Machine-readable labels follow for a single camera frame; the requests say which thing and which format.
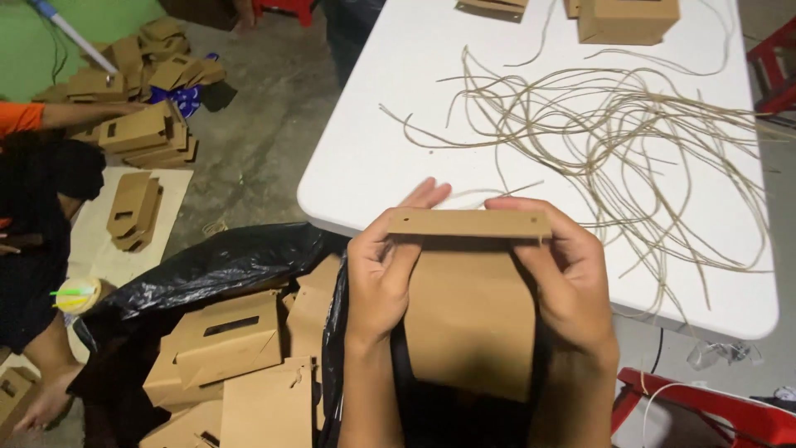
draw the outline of cardboard handle strip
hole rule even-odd
[[[387,231],[390,234],[457,237],[552,237],[547,215],[524,210],[399,209]]]

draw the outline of plastic wrapper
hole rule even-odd
[[[323,334],[324,422],[317,446],[338,445],[343,403],[345,328],[348,322],[348,258],[341,260],[334,298]],[[531,395],[527,403],[475,396],[425,383],[412,374],[403,322],[392,331],[392,370],[406,446],[524,447],[530,418],[544,384],[549,360],[547,328],[538,317]]]
[[[701,340],[696,343],[686,361],[694,370],[700,371],[721,359],[727,360],[728,365],[749,359],[753,366],[757,366],[763,363],[763,354],[755,345],[745,342],[717,344]]]
[[[231,290],[310,272],[346,238],[309,223],[227,230],[122,286],[75,323],[93,351],[69,387],[86,408],[85,446],[137,446],[169,418],[142,389],[160,338],[186,312],[230,298]]]

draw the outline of white cord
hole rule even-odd
[[[644,410],[644,420],[643,420],[643,423],[642,423],[642,448],[646,448],[646,419],[647,419],[647,413],[650,412],[650,405],[652,404],[653,400],[655,400],[655,397],[658,394],[660,394],[665,389],[668,389],[668,388],[670,388],[672,386],[685,386],[685,387],[691,387],[692,389],[702,389],[703,391],[714,392],[714,393],[717,393],[717,394],[720,394],[720,395],[726,395],[728,397],[732,397],[734,399],[739,399],[741,401],[745,401],[745,402],[749,402],[749,403],[754,403],[754,404],[762,406],[762,407],[769,407],[771,409],[776,409],[777,411],[784,412],[785,414],[788,414],[788,415],[794,417],[794,419],[796,419],[796,414],[794,414],[793,412],[786,411],[786,410],[782,409],[781,407],[776,407],[776,406],[770,405],[768,403],[763,403],[762,401],[757,401],[757,400],[754,400],[754,399],[750,399],[750,398],[747,398],[747,397],[742,397],[740,395],[730,394],[730,393],[727,393],[727,392],[717,391],[717,390],[711,389],[709,387],[695,386],[693,384],[685,384],[685,383],[671,383],[671,384],[666,384],[664,387],[661,387],[660,389],[655,391],[655,393],[652,394],[652,396],[650,396],[650,400],[647,402],[647,407]]]

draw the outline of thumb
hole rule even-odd
[[[526,240],[514,241],[512,246],[517,259],[533,275],[541,288],[541,300],[568,292],[569,282],[558,269],[556,260],[550,253],[550,246]]]
[[[423,237],[420,235],[400,235],[400,240],[396,241],[395,253],[392,261],[387,266],[384,273],[384,282],[395,288],[406,288],[409,285],[409,278],[412,270],[420,257],[423,249]]]

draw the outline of orange sleeve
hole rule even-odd
[[[42,103],[18,104],[0,102],[0,138],[11,132],[31,131],[41,127]]]

